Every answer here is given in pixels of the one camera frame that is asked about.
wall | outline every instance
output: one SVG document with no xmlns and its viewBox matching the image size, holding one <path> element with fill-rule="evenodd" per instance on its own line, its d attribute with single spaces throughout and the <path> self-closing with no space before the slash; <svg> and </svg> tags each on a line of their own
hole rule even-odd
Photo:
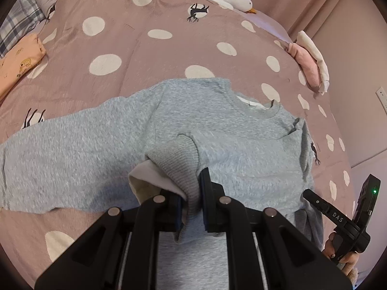
<svg viewBox="0 0 387 290">
<path fill-rule="evenodd" d="M 375 94 L 380 86 L 387 90 L 387 24 L 372 0 L 340 0 L 313 40 L 329 68 L 331 109 L 355 195 L 368 174 L 382 181 L 367 229 L 372 240 L 357 265 L 367 271 L 387 245 L 387 115 Z"/>
</svg>

orange beak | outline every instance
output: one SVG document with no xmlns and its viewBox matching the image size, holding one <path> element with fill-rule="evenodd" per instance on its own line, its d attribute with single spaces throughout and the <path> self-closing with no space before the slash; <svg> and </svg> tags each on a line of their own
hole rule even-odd
<svg viewBox="0 0 387 290">
<path fill-rule="evenodd" d="M 248 10 L 246 13 L 253 13 L 253 14 L 257 14 L 257 11 L 254 10 L 254 8 L 252 7 L 250 10 Z"/>
</svg>

electrical outlet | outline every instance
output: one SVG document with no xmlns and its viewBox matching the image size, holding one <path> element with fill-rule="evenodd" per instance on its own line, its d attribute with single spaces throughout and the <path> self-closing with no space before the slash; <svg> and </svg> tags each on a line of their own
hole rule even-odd
<svg viewBox="0 0 387 290">
<path fill-rule="evenodd" d="M 378 98 L 383 105 L 384 111 L 386 111 L 387 113 L 387 94 L 384 91 L 383 87 L 380 87 L 376 94 L 378 95 Z"/>
</svg>

plaid fabric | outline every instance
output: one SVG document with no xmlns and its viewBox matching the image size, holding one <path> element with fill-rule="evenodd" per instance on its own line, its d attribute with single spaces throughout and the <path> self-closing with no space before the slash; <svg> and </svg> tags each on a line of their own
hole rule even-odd
<svg viewBox="0 0 387 290">
<path fill-rule="evenodd" d="M 35 0 L 17 0 L 0 27 L 0 58 L 44 18 Z"/>
</svg>

pink bedspread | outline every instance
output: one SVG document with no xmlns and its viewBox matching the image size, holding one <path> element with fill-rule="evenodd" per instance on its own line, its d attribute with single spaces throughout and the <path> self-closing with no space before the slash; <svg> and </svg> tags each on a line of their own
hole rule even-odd
<svg viewBox="0 0 387 290">
<path fill-rule="evenodd" d="M 224 77 L 234 91 L 262 103 L 276 99 L 307 120 L 321 161 L 313 168 L 316 192 L 352 215 L 350 166 L 329 95 L 312 92 L 276 37 L 240 14 L 209 0 L 58 0 L 39 37 L 48 55 L 0 106 L 0 142 L 39 120 L 165 79 Z M 33 285 L 98 216 L 70 209 L 44 215 L 2 210 L 0 243 Z M 324 225 L 326 235 L 332 232 L 332 223 Z"/>
</svg>

